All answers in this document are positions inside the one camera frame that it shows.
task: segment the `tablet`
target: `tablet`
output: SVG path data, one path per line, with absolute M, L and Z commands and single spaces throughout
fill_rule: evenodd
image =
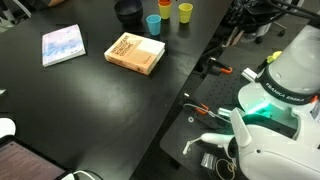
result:
M 67 170 L 15 136 L 0 139 L 0 179 L 55 180 Z

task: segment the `green cup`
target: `green cup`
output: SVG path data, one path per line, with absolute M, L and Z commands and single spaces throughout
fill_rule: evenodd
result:
M 190 3 L 182 3 L 179 5 L 179 16 L 181 23 L 189 23 L 193 6 Z

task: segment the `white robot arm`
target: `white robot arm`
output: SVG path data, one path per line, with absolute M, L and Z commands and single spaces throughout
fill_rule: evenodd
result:
M 319 17 L 313 19 L 316 25 L 311 21 L 276 61 L 239 91 L 244 111 L 234 109 L 230 120 L 238 144 L 240 168 L 249 179 L 320 177 Z M 296 132 L 288 136 L 267 126 L 246 124 L 248 117 L 272 119 L 289 127 L 294 127 L 295 121 L 298 123 Z M 211 137 L 225 139 L 221 134 Z

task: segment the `paper cup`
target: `paper cup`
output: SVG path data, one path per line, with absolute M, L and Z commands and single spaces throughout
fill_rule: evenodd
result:
M 171 3 L 167 6 L 162 6 L 160 3 L 158 3 L 159 6 L 159 12 L 162 19 L 169 19 L 170 13 L 171 13 Z
M 190 3 L 182 3 L 179 5 L 179 16 L 181 23 L 189 23 L 193 6 Z
M 171 1 L 158 0 L 158 4 L 160 4 L 161 6 L 168 6 L 171 5 Z
M 150 34 L 153 36 L 159 35 L 161 29 L 161 16 L 153 14 L 148 16 L 146 20 Z

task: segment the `green light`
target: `green light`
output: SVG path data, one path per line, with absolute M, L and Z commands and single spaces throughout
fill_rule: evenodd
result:
M 269 103 L 267 103 L 267 102 L 262 103 L 262 104 L 259 104 L 259 105 L 255 106 L 255 107 L 253 107 L 252 109 L 250 109 L 250 110 L 247 112 L 247 114 L 254 114 L 255 112 L 257 112 L 257 111 L 259 111 L 259 110 L 261 110 L 261 109 L 263 109 L 263 108 L 266 108 L 266 107 L 268 107 L 268 106 L 269 106 Z

